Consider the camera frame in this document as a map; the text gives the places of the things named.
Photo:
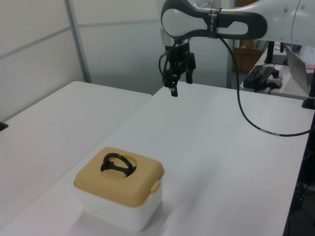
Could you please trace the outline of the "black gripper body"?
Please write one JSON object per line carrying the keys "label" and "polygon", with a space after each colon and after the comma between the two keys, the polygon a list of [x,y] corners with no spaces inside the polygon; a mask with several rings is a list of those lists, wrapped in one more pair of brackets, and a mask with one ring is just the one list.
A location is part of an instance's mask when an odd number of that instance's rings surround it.
{"label": "black gripper body", "polygon": [[189,42],[176,45],[172,51],[168,54],[167,59],[170,67],[185,67],[190,55]]}

